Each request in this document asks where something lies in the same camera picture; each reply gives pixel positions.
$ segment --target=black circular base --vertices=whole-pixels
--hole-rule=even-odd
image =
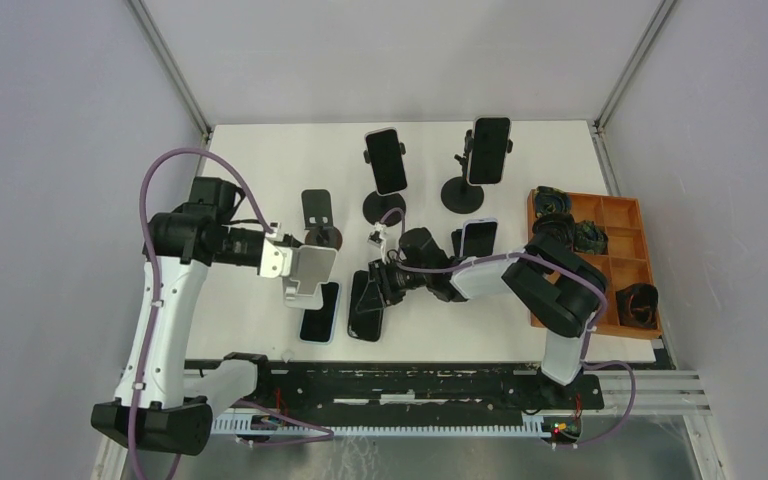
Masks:
[[[316,227],[307,231],[305,245],[317,245],[339,250],[343,246],[343,234],[336,227]]]
[[[370,225],[375,225],[376,222],[381,221],[381,217],[385,213],[394,208],[401,208],[403,212],[407,212],[405,207],[405,199],[398,193],[392,195],[378,195],[378,192],[372,192],[366,196],[363,201],[363,218],[369,222]],[[402,216],[398,213],[394,213],[387,218],[384,222],[388,227],[402,221]]]
[[[466,183],[463,177],[455,177],[443,184],[440,199],[446,208],[455,213],[472,213],[484,203],[484,189]]]

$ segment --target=white wall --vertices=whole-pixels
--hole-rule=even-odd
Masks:
[[[595,118],[659,0],[146,0],[223,123]]]
[[[733,478],[768,478],[768,2],[681,2],[607,133]]]
[[[198,138],[124,1],[0,2],[0,479],[89,477],[139,309],[139,182]],[[162,170],[150,211],[193,172]]]

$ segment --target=orange wooden box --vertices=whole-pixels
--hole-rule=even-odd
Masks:
[[[536,190],[532,190],[526,202],[529,240],[534,235],[531,233],[531,226],[535,220],[535,193]],[[618,290],[634,283],[655,285],[649,263],[649,248],[646,246],[646,235],[643,233],[643,217],[640,215],[640,204],[637,199],[585,193],[568,193],[568,195],[572,201],[571,213],[576,222],[592,220],[608,234],[607,255],[578,254],[608,278],[608,290],[605,292],[608,298],[608,311],[599,321],[596,334],[642,339],[660,337],[663,331],[661,318],[657,313],[655,314],[657,327],[654,329],[620,325],[617,313]],[[557,273],[553,274],[552,281],[557,278],[557,275]],[[531,325],[543,326],[534,315],[531,316]]]

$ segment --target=tabletop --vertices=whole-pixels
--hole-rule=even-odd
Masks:
[[[470,122],[220,125],[210,150],[228,160],[251,187],[267,221],[304,238],[301,192],[331,193],[335,226],[343,235],[331,275],[340,283],[337,320],[329,344],[299,340],[302,310],[285,307],[280,279],[259,278],[253,268],[215,264],[202,287],[190,332],[187,358],[222,358],[230,352],[266,354],[285,361],[538,362],[546,330],[530,325],[528,310],[514,295],[466,303],[444,303],[425,289],[408,292],[384,311],[381,339],[370,343],[347,334],[352,274],[380,255],[366,239],[364,198],[375,189],[364,163],[364,135],[394,127],[405,144],[407,227],[427,227],[452,254],[450,235],[464,221],[499,221],[495,252],[527,241],[525,202],[529,191],[550,185],[566,191],[606,194],[599,163],[584,121],[513,122],[513,152],[498,185],[485,185],[481,208],[469,215],[448,211],[440,189],[460,175],[455,154],[463,151]],[[232,180],[206,160],[202,175]],[[252,218],[244,202],[237,219]],[[389,231],[398,235],[398,226]],[[652,362],[648,340],[595,335],[590,361]]]

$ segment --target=black smartphone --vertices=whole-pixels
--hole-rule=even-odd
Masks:
[[[499,222],[495,218],[467,220],[462,228],[460,250],[455,250],[455,252],[460,257],[489,257],[493,255],[498,228]]]
[[[366,151],[372,174],[375,176],[375,190],[379,195],[388,195],[408,188],[405,164],[402,161],[402,145],[395,128],[386,128],[366,134]]]
[[[472,128],[472,151],[469,154],[466,180],[470,185],[489,185],[502,181],[511,119],[481,117]]]
[[[340,300],[340,284],[323,284],[322,308],[305,310],[299,338],[303,342],[329,343],[334,337],[334,323],[337,320],[337,302]]]
[[[381,324],[384,310],[372,310],[359,313],[358,302],[369,284],[369,272],[358,270],[352,276],[352,292],[349,296],[349,336],[367,342],[377,342],[381,338]]]

